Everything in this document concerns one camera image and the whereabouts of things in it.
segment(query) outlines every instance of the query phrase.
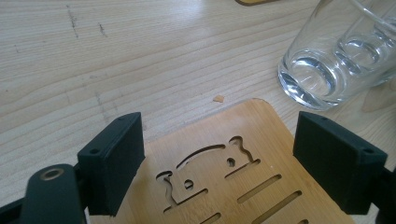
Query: light wood surface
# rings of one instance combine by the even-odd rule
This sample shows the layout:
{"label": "light wood surface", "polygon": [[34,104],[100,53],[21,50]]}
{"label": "light wood surface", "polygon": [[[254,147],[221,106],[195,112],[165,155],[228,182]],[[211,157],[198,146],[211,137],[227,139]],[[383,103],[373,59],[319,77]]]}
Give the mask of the light wood surface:
{"label": "light wood surface", "polygon": [[114,223],[353,223],[292,156],[275,110],[249,100],[146,144]]}
{"label": "light wood surface", "polygon": [[[256,97],[294,134],[305,108],[279,87],[277,63],[317,3],[1,1],[0,204],[22,197],[35,171],[75,164],[111,120],[134,111],[150,142]],[[321,114],[395,167],[395,80]]]}

